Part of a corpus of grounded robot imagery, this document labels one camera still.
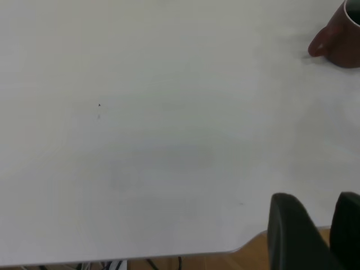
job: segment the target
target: wooden floor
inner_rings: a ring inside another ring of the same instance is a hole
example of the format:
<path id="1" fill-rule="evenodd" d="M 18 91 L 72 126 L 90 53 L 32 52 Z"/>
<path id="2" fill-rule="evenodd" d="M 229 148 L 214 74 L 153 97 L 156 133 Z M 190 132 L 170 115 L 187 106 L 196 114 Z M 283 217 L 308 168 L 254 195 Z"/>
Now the wooden floor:
<path id="1" fill-rule="evenodd" d="M 320 231 L 324 240 L 329 244 L 329 229 Z M 259 235 L 246 244 L 239 251 L 229 254 L 207 256 L 184 256 L 183 270 L 268 270 L 268 250 L 266 234 Z M 159 270 L 178 269 L 178 259 L 158 258 L 153 259 Z M 48 270 L 69 270 L 63 265 L 47 265 Z M 4 268 L 5 270 L 21 270 L 21 268 Z M 28 270 L 39 270 L 38 267 L 27 267 Z M 97 263 L 92 270 L 99 270 Z M 128 270 L 152 270 L 146 260 L 131 260 Z"/>

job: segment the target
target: mug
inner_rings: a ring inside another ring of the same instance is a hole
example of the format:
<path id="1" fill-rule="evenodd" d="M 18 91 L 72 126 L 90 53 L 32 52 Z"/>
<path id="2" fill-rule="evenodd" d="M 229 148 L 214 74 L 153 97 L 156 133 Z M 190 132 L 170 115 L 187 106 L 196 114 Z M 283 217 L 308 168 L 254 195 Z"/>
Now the mug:
<path id="1" fill-rule="evenodd" d="M 360 67 L 360 1 L 345 0 L 311 42 L 311 56 L 325 56 L 342 68 Z"/>

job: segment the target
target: white table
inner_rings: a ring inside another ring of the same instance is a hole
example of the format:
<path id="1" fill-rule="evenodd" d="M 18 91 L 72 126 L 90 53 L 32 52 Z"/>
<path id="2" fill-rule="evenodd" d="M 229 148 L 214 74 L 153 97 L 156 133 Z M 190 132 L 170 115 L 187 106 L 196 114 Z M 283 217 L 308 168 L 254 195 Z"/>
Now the white table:
<path id="1" fill-rule="evenodd" d="M 281 191 L 330 225 L 360 77 L 307 46 L 340 3 L 1 0 L 0 266 L 235 250 Z"/>

